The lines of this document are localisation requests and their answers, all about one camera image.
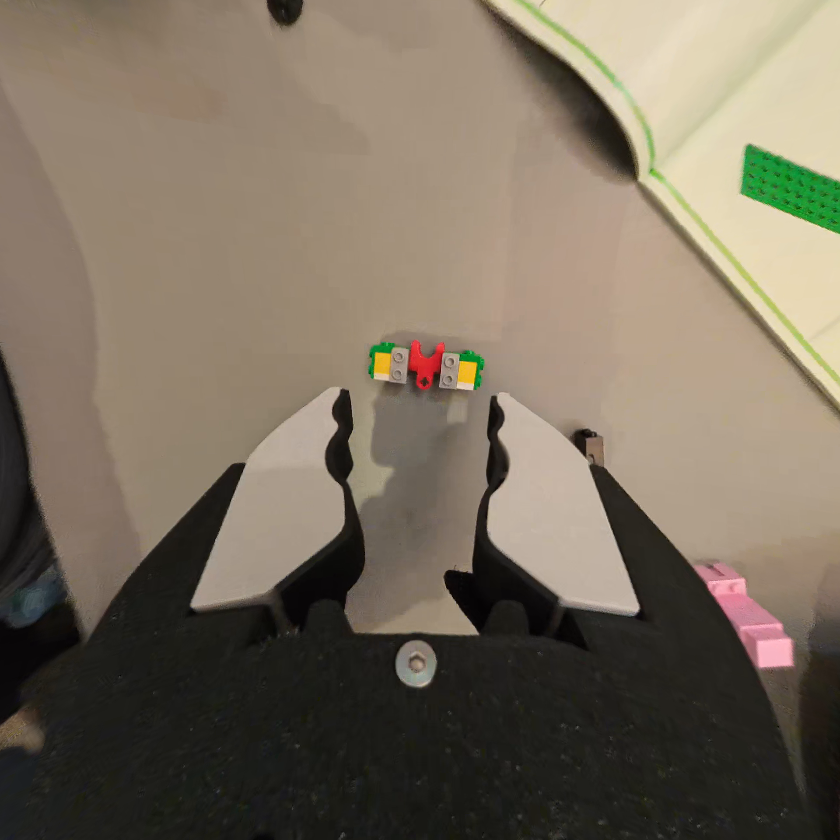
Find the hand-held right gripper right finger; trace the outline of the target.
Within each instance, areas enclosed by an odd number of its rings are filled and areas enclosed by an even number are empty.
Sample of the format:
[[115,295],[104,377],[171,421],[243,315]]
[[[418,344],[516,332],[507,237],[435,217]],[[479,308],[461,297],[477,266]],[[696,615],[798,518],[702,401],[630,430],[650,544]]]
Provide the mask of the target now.
[[587,458],[507,392],[490,400],[472,574],[481,604],[518,602],[531,632],[570,609],[636,618],[634,585]]

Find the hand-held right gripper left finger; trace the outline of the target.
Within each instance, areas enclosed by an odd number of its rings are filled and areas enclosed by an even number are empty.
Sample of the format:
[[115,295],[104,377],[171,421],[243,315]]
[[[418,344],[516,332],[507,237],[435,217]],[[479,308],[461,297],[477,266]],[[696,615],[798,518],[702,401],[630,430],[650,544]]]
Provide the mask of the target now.
[[266,606],[303,629],[321,602],[345,607],[364,570],[349,478],[350,392],[330,387],[249,455],[192,596],[195,613]]

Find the red green yellow brick assembly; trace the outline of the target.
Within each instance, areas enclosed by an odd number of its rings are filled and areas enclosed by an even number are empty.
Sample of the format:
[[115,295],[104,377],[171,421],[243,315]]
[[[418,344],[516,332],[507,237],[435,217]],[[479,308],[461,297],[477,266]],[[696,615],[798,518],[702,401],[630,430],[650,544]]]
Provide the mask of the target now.
[[480,354],[448,351],[442,342],[431,354],[425,354],[417,340],[410,346],[380,342],[370,347],[368,356],[372,380],[405,385],[414,378],[422,391],[437,385],[442,390],[473,392],[481,387],[485,369],[485,359]]

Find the pink brick figure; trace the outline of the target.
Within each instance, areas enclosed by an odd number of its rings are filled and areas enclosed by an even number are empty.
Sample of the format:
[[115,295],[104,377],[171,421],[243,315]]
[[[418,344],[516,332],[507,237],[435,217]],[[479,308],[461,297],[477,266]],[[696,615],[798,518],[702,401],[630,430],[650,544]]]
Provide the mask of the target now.
[[694,571],[732,625],[757,670],[795,665],[793,639],[780,620],[753,600],[746,579],[724,563],[699,563]]

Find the person's dark clothing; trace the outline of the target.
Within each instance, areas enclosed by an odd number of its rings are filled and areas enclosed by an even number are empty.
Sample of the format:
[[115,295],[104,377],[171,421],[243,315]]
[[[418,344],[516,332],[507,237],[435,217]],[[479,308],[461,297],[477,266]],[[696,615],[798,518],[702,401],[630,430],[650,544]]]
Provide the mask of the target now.
[[80,641],[29,465],[25,425],[1,362],[1,720],[25,682]]

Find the pale green instruction booklet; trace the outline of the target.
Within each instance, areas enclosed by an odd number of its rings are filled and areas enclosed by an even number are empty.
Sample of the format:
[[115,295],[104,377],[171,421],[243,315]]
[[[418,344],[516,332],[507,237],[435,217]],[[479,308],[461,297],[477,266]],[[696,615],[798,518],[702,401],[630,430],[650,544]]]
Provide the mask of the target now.
[[839,403],[839,2],[489,1],[621,127],[637,181]]

